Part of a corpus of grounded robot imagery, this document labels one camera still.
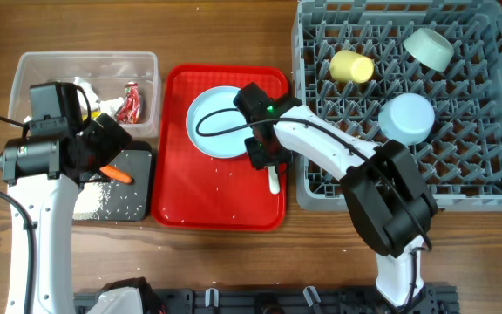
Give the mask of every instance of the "yellow cup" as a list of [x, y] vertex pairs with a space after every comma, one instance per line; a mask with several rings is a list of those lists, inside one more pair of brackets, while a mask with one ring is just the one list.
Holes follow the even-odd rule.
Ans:
[[373, 60], [353, 51], [339, 51], [330, 60], [330, 75], [339, 82], [365, 83], [373, 76]]

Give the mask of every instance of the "tabletop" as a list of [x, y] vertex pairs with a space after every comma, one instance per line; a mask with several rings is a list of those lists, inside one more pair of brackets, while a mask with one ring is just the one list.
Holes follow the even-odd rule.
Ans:
[[[26, 51], [152, 51], [159, 73], [183, 63], [271, 65], [290, 77], [296, 0], [0, 1], [0, 115]], [[0, 123], [0, 153], [19, 130]], [[145, 276], [153, 288], [317, 288], [375, 283], [375, 254], [347, 213], [307, 212], [295, 201], [270, 233], [167, 229], [143, 222], [82, 222], [72, 232], [75, 292]], [[1, 181], [0, 190], [6, 187]], [[9, 204], [0, 200], [0, 313], [10, 269]], [[428, 283], [458, 286], [462, 313], [502, 313], [502, 213], [438, 214], [422, 257]]]

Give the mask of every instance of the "dish rack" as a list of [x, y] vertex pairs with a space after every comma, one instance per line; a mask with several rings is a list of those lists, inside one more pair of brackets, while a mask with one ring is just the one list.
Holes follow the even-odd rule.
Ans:
[[[430, 28], [455, 49], [444, 72], [419, 64], [403, 41]], [[335, 82], [329, 61], [351, 50], [373, 58], [364, 84]], [[344, 132], [381, 145], [377, 115], [405, 92], [426, 97], [436, 122], [410, 147], [440, 208], [502, 211], [502, 8], [494, 0], [304, 0], [292, 29], [295, 95]], [[345, 210], [338, 181], [307, 158], [296, 162], [297, 200]]]

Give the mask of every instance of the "plastic bin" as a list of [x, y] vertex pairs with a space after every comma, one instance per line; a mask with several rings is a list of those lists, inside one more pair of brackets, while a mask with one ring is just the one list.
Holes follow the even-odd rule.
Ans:
[[[402, 42], [430, 28], [455, 48], [444, 72], [416, 63]], [[405, 92], [436, 113], [429, 138], [410, 147], [440, 208], [502, 211], [502, 8], [494, 0], [304, 0], [292, 29], [295, 94], [344, 132], [380, 144], [378, 113]], [[342, 49], [375, 60], [365, 84], [328, 74]], [[311, 210], [345, 210], [339, 182], [307, 158], [296, 162], [297, 200]]]
[[80, 77], [92, 84], [100, 99], [125, 97], [128, 82], [139, 84], [143, 99], [140, 123], [122, 125], [133, 138], [158, 136], [161, 109], [158, 59], [152, 52], [47, 51], [26, 52], [18, 62], [10, 92], [9, 119], [31, 116], [29, 88], [50, 81], [73, 82]]

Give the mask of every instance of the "red tray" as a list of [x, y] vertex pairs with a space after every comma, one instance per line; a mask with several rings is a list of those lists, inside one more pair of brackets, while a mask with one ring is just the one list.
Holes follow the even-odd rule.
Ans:
[[267, 170], [251, 167], [246, 154], [223, 160], [200, 152], [186, 130], [189, 106], [202, 92], [222, 85], [255, 82], [277, 99], [288, 80], [271, 67], [179, 65], [167, 77], [151, 209], [168, 227], [269, 231], [286, 214], [286, 175], [272, 195]]

